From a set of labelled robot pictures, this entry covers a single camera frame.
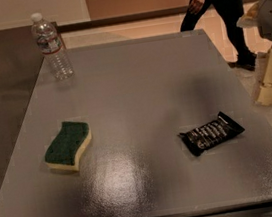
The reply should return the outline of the clear plastic water bottle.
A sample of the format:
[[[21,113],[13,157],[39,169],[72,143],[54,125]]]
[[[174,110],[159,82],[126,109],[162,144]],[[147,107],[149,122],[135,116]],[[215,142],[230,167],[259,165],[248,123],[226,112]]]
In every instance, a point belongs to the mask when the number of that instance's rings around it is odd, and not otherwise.
[[[73,66],[55,26],[44,19],[41,13],[32,14],[30,19],[32,20],[31,33],[54,77],[62,80],[73,76]]]

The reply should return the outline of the green and yellow sponge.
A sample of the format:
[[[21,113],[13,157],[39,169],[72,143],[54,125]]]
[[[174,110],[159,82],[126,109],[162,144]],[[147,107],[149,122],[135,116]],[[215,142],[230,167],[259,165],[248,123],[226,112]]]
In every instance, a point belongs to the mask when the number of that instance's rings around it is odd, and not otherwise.
[[[89,124],[83,122],[61,123],[58,135],[48,146],[44,161],[51,169],[76,172],[80,169],[80,158],[92,137]]]

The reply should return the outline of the person in black clothes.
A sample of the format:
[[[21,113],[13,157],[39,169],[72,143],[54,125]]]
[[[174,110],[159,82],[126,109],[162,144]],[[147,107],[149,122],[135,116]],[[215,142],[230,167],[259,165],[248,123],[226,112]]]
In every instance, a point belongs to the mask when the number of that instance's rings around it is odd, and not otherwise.
[[[251,52],[244,40],[244,33],[238,27],[238,19],[244,15],[243,0],[189,0],[188,9],[181,24],[181,31],[193,30],[201,16],[208,10],[210,5],[214,6],[216,12],[222,18],[226,34],[231,44],[236,48],[237,60],[229,62],[231,68],[242,68],[254,71],[257,55]]]

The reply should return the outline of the black snack wrapper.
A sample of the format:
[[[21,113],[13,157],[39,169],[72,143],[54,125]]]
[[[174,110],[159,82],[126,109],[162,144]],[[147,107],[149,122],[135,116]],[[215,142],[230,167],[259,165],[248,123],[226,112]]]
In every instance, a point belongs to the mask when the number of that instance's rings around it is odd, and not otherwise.
[[[187,133],[181,132],[179,137],[194,156],[200,156],[227,140],[231,140],[245,129],[228,115],[219,112],[217,119]]]

